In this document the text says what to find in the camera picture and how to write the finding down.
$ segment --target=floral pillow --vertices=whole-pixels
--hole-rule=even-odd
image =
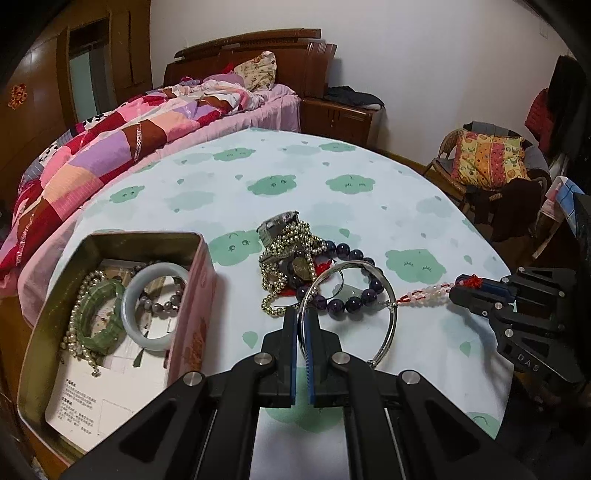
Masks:
[[[522,137],[492,137],[460,130],[452,178],[464,185],[498,189],[513,179],[526,179]]]
[[[277,62],[275,54],[271,51],[264,51],[258,57],[241,63],[234,68],[244,79],[244,86],[247,90],[269,90],[275,83],[275,72],[277,71]]]

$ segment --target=green jade bracelet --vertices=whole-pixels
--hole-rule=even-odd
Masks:
[[[120,281],[103,280],[98,285],[90,288],[87,295],[84,296],[80,308],[74,314],[76,338],[84,348],[106,355],[121,337],[121,334],[125,334],[121,322],[121,299],[124,291],[125,287]],[[107,300],[112,298],[115,298],[115,306],[106,327],[97,334],[90,336],[94,315]]]

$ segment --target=wooden wardrobe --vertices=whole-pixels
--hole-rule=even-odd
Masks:
[[[0,203],[7,209],[12,209],[20,178],[31,162],[86,119],[76,115],[70,59],[100,42],[106,71],[101,88],[108,84],[113,108],[152,88],[150,0],[70,3],[36,39],[2,92]]]

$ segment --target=table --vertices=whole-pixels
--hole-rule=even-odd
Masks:
[[[51,285],[92,232],[200,232],[219,274],[203,372],[224,371],[281,328],[281,320],[260,308],[262,245],[255,230],[287,210],[299,211],[316,235],[372,257],[398,297],[460,274],[497,280],[509,274],[457,207],[412,169],[350,144],[251,128],[166,157],[99,193],[81,215]],[[349,294],[366,288],[367,279],[347,270],[345,283]],[[331,279],[321,290],[330,296],[337,284]],[[388,314],[339,321],[323,315],[320,323],[339,334],[344,350],[369,359],[383,340]],[[417,370],[494,437],[512,378],[512,365],[495,348],[486,320],[465,309],[449,302],[403,306],[378,369]],[[299,358],[296,405],[261,410],[251,478],[347,477],[342,411],[307,405]]]

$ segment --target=wooden bed frame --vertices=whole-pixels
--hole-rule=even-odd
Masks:
[[[204,79],[271,50],[277,59],[276,83],[295,90],[300,98],[322,98],[336,45],[320,39],[319,28],[288,28],[218,38],[176,52],[164,73],[164,84],[184,77]]]

